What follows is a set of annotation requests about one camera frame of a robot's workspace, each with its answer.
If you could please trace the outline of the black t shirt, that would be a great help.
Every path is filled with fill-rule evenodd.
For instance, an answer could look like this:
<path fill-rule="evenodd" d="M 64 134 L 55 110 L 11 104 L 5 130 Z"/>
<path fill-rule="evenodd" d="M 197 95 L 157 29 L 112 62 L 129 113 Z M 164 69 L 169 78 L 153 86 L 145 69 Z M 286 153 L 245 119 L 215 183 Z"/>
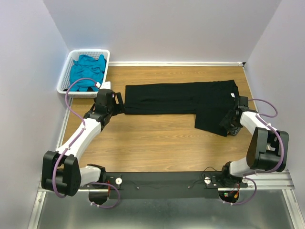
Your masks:
<path fill-rule="evenodd" d="M 221 122 L 238 97 L 234 80 L 128 85 L 124 105 L 127 115 L 194 114 L 195 128 L 227 136 Z"/>

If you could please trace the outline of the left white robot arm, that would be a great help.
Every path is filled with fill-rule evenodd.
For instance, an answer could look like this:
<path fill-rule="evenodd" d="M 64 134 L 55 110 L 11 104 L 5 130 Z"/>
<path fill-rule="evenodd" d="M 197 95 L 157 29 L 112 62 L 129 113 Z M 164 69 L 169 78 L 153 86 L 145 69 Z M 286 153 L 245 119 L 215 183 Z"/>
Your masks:
<path fill-rule="evenodd" d="M 91 184 L 102 188 L 106 181 L 105 168 L 88 164 L 81 168 L 79 160 L 91 141 L 109 123 L 110 118 L 125 112 L 121 93 L 100 89 L 95 103 L 84 115 L 81 125 L 62 146 L 47 151 L 42 160 L 41 187 L 64 198 L 74 196 L 78 189 Z"/>

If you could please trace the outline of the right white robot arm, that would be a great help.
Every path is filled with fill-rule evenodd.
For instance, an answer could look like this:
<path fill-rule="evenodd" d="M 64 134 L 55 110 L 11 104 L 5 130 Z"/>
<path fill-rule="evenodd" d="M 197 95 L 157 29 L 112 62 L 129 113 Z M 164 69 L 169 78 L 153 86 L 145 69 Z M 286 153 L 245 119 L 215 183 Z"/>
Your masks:
<path fill-rule="evenodd" d="M 234 108 L 220 123 L 229 135 L 237 135 L 243 127 L 252 135 L 246 157 L 223 166 L 219 181 L 225 187 L 241 182 L 248 175 L 282 172 L 286 167 L 289 134 L 267 123 L 262 117 L 271 116 L 251 110 L 248 102 L 247 97 L 236 98 Z"/>

